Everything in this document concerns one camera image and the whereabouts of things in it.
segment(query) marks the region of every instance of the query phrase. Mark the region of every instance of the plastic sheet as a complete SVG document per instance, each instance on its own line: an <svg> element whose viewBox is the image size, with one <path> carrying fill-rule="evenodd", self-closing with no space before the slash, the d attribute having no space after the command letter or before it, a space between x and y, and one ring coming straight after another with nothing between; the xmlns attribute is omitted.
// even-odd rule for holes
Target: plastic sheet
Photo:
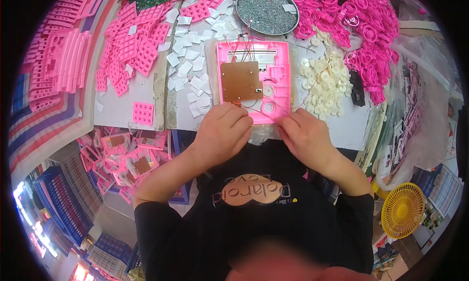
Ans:
<svg viewBox="0 0 469 281"><path fill-rule="evenodd" d="M404 151L405 159L390 181L385 184L379 176L377 184L381 189L392 190L412 178L414 166L429 170L443 162L447 154L448 143L448 99L449 89L454 85L454 59L449 54L445 44L438 39L429 37L410 38L400 35L391 44L391 49L417 63L417 71L423 89L421 97L422 116L420 130L409 139ZM392 105L390 111L399 116L388 116L388 119L400 119L398 109ZM390 130L384 130L384 135L390 135ZM377 156L376 174L381 174L382 166L379 161L384 157L384 150L380 149Z"/></svg>

